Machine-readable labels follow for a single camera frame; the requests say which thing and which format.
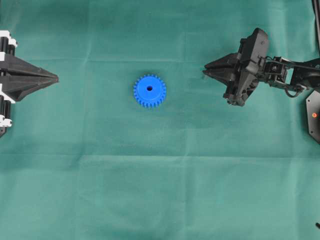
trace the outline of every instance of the plastic gear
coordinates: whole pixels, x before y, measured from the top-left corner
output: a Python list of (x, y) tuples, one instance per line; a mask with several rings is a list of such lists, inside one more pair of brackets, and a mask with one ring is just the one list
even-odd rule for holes
[(138, 104), (145, 108), (158, 107), (166, 98), (167, 87), (157, 75), (148, 74), (140, 77), (134, 87), (133, 95)]

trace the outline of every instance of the green fabric surface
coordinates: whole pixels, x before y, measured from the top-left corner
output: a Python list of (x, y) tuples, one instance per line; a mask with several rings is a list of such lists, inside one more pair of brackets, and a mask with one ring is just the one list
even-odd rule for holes
[[(256, 27), (269, 56), (319, 56), (310, 0), (2, 0), (16, 56), (60, 83), (0, 139), (0, 240), (318, 240), (320, 146), (305, 98), (245, 107), (204, 65)], [(141, 75), (167, 98), (135, 102)]]

